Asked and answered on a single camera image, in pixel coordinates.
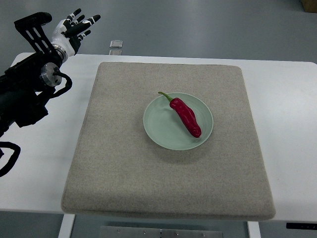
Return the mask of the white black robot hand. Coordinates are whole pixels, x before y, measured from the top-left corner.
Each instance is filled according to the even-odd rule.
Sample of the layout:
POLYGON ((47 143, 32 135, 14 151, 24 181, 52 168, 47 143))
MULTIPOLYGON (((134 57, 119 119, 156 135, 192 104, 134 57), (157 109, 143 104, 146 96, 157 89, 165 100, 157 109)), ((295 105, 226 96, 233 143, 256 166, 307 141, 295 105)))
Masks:
POLYGON ((52 34, 52 46, 63 62, 77 54, 83 39, 91 33, 90 27, 100 20, 99 14, 85 19, 77 9, 61 20, 52 34))

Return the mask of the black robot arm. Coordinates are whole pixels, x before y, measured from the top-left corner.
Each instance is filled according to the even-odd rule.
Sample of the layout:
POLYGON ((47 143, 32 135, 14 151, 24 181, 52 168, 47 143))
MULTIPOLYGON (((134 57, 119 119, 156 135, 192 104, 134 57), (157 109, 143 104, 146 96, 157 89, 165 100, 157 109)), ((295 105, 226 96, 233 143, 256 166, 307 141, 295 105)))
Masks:
POLYGON ((35 52, 0 77, 1 134, 13 123, 19 127, 35 124, 48 115, 47 102, 72 87, 70 77, 60 71, 60 53, 42 29, 51 20, 49 13, 37 12, 14 23, 35 52))

